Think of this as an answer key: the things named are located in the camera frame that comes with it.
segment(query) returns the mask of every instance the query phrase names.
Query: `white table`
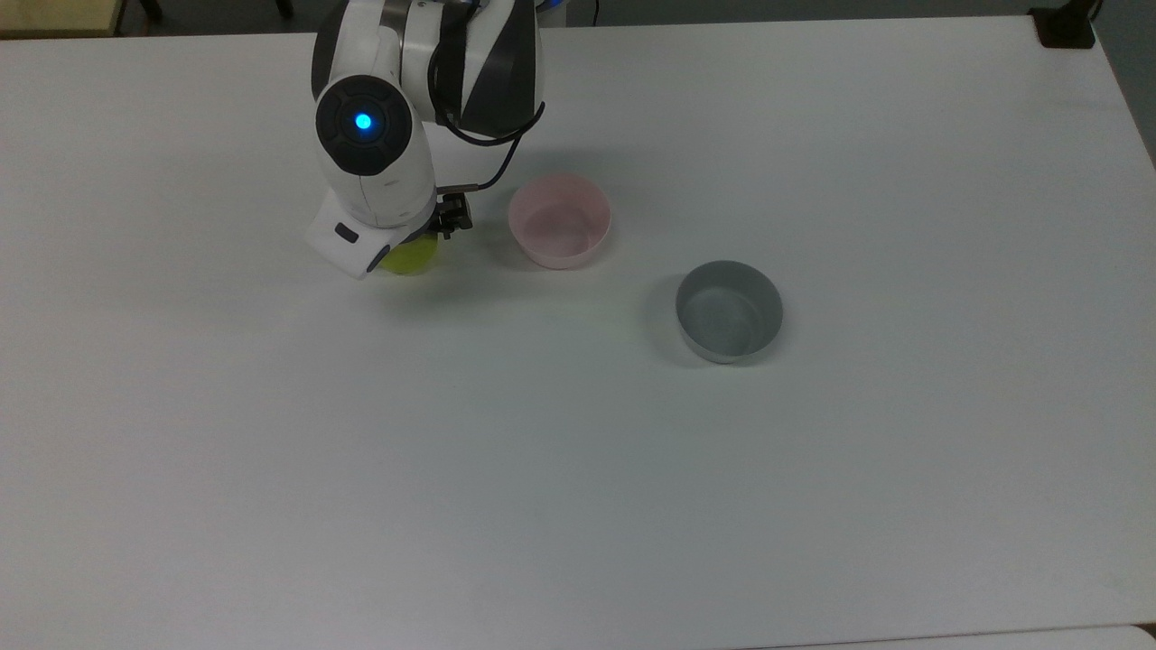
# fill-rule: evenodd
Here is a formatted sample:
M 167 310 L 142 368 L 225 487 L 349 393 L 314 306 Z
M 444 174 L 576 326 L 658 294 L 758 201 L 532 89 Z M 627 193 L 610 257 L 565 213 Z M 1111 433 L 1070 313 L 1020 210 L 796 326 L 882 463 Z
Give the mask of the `white table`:
M 1156 620 L 1156 173 L 1027 17 L 549 30 L 417 278 L 302 242 L 311 39 L 0 43 L 0 647 L 696 650 Z M 501 152 L 435 131 L 439 180 Z M 612 242 L 540 271 L 551 170 Z M 681 274 L 784 333 L 713 367 Z
M 836 648 L 843 650 L 1153 650 L 1156 648 L 1156 641 L 1134 627 L 1107 627 L 880 641 Z

